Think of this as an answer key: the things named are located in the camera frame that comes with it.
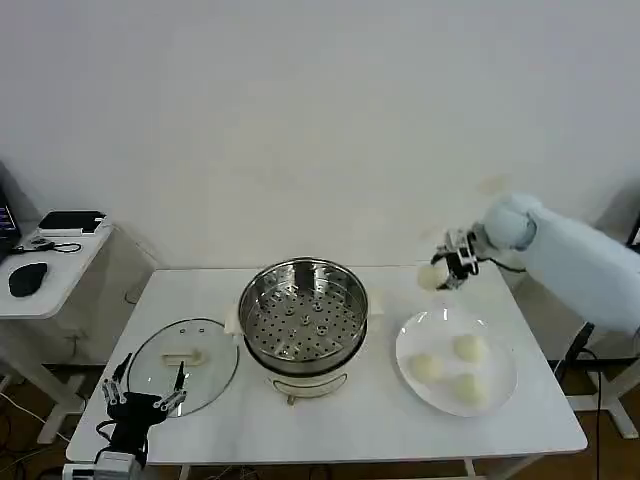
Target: black device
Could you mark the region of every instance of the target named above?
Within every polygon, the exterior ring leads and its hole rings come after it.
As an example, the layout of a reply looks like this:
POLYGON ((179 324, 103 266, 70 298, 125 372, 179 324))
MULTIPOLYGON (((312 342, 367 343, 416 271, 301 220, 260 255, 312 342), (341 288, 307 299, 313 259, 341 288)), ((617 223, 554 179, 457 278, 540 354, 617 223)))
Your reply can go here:
POLYGON ((9 202, 0 188, 0 263, 9 252, 20 242, 20 228, 9 207, 9 202))
POLYGON ((9 277, 9 291, 14 297, 28 297, 38 291, 47 273, 46 263, 30 263, 15 270, 9 277))
POLYGON ((102 223, 106 215, 96 210, 74 210, 49 212, 38 224, 41 231, 70 231, 91 234, 102 223))

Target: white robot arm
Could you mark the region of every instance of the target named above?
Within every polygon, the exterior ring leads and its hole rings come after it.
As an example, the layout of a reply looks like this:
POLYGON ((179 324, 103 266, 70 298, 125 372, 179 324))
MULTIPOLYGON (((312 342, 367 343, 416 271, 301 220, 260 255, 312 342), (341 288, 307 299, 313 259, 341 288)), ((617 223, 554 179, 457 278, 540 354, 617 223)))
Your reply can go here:
POLYGON ((432 264, 445 259, 458 288, 478 274, 478 256, 510 250, 532 278, 585 321, 635 334, 640 327, 640 255, 584 223, 547 210, 533 197, 508 195, 468 232, 447 232, 432 264))

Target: white table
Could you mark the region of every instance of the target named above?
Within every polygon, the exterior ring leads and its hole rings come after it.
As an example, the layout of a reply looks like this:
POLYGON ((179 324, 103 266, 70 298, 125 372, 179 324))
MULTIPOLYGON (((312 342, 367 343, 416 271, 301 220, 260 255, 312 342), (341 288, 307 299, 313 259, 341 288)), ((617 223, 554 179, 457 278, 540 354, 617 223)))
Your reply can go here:
MULTIPOLYGON (((211 405, 168 419, 149 433, 150 464, 260 464, 427 461, 520 457, 491 478, 507 478, 535 458, 582 450, 587 441, 562 390, 499 272, 482 274, 453 293, 498 331, 514 350, 519 385, 494 414, 459 418, 425 404, 394 368, 395 337, 429 293, 414 267, 353 271, 375 293, 384 315, 372 317, 365 343, 349 362, 349 380, 337 392, 291 407, 240 346, 240 362, 227 390, 211 405)), ((158 271, 109 360, 106 374, 153 333, 178 320, 224 321, 253 270, 158 271)), ((96 425, 106 420, 94 391, 67 449, 73 462, 92 462, 105 441, 96 425)))
MULTIPOLYGON (((42 366, 38 351, 30 347, 28 339, 22 338, 15 323, 25 319, 46 321, 57 314, 106 242, 111 230, 110 226, 104 226, 93 235, 51 237, 56 243, 80 244, 82 248, 78 252, 31 252, 10 256, 0 264, 0 358, 56 402, 38 436, 38 443, 51 443, 67 415, 82 413, 85 402, 75 392, 84 377, 74 375, 66 385, 61 383, 42 366), (28 297, 16 298, 11 295, 11 273, 23 265, 37 262, 48 264, 40 289, 28 297)), ((21 244, 26 244, 33 235, 34 233, 27 235, 21 244)))

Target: white plate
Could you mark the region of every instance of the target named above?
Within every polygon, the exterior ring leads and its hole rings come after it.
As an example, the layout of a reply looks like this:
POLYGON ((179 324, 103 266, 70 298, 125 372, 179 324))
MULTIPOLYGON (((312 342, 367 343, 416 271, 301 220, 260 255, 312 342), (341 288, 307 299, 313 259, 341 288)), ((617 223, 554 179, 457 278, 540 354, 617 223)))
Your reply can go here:
POLYGON ((396 360, 402 376, 427 403, 453 415, 474 417, 489 413, 511 398, 518 384, 518 374, 509 348, 492 335, 486 323, 449 299, 434 302, 428 311, 410 318, 396 339, 396 360), (461 360, 453 351, 458 335, 482 337, 488 352, 482 362, 461 360), (443 378, 425 385, 413 378, 409 359, 413 355, 438 356, 443 362, 443 378), (451 380, 461 373, 473 373, 487 388, 487 401, 481 407, 460 401, 451 388, 451 380))

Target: laptop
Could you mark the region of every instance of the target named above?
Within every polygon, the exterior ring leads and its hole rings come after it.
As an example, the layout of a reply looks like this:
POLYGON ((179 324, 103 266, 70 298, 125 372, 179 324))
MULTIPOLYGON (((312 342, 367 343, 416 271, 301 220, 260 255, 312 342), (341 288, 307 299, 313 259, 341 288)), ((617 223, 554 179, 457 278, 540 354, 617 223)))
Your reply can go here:
POLYGON ((9 255, 21 238, 20 228, 16 223, 13 212, 9 208, 9 202, 0 188, 0 263, 9 255))

